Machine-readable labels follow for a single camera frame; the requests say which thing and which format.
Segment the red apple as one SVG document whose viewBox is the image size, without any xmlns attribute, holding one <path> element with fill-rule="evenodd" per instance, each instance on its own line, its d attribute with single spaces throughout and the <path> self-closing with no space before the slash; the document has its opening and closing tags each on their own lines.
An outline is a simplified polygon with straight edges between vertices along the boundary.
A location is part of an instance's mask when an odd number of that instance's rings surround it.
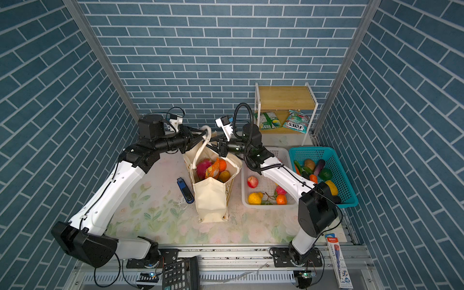
<svg viewBox="0 0 464 290">
<path fill-rule="evenodd" d="M 249 188 L 254 189 L 259 185 L 259 180 L 255 176 L 250 176 L 247 179 L 247 184 Z"/>
</svg>

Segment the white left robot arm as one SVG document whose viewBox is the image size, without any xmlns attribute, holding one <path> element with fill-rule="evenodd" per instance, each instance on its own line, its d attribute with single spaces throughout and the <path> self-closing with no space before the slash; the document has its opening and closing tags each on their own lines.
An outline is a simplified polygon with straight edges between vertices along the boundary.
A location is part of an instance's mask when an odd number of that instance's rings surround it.
<svg viewBox="0 0 464 290">
<path fill-rule="evenodd" d="M 114 239 L 106 236 L 111 218 L 132 188 L 170 151 L 185 153 L 211 136 L 211 128 L 173 125 L 163 116 L 148 114 L 138 121 L 138 140 L 118 156 L 112 172 L 95 195 L 67 222 L 57 222 L 51 234 L 65 254 L 94 268 L 112 259 L 135 259 L 145 268 L 160 262 L 158 243 L 139 236 Z"/>
</svg>

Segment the yellow potato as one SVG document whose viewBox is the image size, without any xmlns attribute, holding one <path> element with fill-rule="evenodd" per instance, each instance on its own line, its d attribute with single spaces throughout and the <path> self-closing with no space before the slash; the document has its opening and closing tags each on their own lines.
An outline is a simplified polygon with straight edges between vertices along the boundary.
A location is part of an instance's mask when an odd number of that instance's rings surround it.
<svg viewBox="0 0 464 290">
<path fill-rule="evenodd" d="M 218 180 L 226 183 L 231 178 L 231 174 L 228 170 L 221 172 L 218 176 Z"/>
</svg>

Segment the orange pumpkin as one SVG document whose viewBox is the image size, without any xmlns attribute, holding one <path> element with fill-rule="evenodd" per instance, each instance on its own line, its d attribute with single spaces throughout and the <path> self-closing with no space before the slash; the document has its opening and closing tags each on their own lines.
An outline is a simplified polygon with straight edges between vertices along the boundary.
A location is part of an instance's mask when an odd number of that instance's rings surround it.
<svg viewBox="0 0 464 290">
<path fill-rule="evenodd" d="M 226 171 L 227 169 L 227 163 L 224 159 L 221 159 L 221 158 L 217 158 L 216 159 L 216 163 L 218 164 L 219 166 L 219 171 L 220 172 L 223 172 L 223 171 Z"/>
</svg>

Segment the pink dragon fruit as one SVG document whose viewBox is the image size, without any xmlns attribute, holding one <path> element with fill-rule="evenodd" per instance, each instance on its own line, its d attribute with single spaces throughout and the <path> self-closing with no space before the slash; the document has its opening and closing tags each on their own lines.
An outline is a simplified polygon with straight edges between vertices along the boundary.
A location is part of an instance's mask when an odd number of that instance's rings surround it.
<svg viewBox="0 0 464 290">
<path fill-rule="evenodd" d="M 206 170 L 213 164 L 211 159 L 204 158 L 196 166 L 196 174 L 199 180 L 205 179 Z"/>
</svg>

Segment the cream floral tote bag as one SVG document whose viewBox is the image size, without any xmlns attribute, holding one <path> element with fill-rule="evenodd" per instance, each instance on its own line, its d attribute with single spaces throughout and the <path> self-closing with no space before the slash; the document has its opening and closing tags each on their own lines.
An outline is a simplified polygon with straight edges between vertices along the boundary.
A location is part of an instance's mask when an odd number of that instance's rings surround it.
<svg viewBox="0 0 464 290">
<path fill-rule="evenodd" d="M 211 128 L 205 125 L 201 127 L 201 130 L 206 133 L 206 136 L 201 137 L 198 144 L 182 155 L 186 164 L 188 178 L 193 187 L 196 211 L 199 215 L 198 222 L 226 222 L 228 221 L 227 207 L 229 197 L 232 192 L 234 179 L 242 169 L 242 161 L 232 153 L 228 153 L 223 160 L 225 160 L 227 165 L 226 171 L 231 174 L 231 177 L 226 182 L 212 177 L 200 180 L 196 173 L 200 161 L 206 158 L 215 161 L 219 157 L 216 152 L 206 146 L 212 140 Z"/>
</svg>

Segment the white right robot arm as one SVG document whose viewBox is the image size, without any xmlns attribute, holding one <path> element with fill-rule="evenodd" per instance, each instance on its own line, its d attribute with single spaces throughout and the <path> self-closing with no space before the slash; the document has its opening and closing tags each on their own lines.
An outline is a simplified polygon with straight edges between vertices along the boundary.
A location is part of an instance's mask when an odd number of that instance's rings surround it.
<svg viewBox="0 0 464 290">
<path fill-rule="evenodd" d="M 218 152 L 241 155 L 247 168 L 282 187 L 298 202 L 300 229 L 290 244 L 290 249 L 300 256 L 315 245 L 325 229 L 339 217 L 339 208 L 332 200 L 331 190 L 324 183 L 314 183 L 297 175 L 274 156 L 261 141 L 261 133 L 255 124 L 246 124 L 242 134 L 234 131 L 229 119 L 217 119 L 216 124 L 224 132 L 217 136 Z"/>
</svg>

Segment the colourful snack bag top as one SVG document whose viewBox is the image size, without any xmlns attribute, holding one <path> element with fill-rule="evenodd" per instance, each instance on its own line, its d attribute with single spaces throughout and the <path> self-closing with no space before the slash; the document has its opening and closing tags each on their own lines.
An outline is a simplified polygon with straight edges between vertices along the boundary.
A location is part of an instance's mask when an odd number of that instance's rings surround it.
<svg viewBox="0 0 464 290">
<path fill-rule="evenodd" d="M 205 179 L 214 178 L 217 179 L 220 174 L 220 159 L 216 159 L 216 161 L 206 169 L 205 171 Z"/>
</svg>

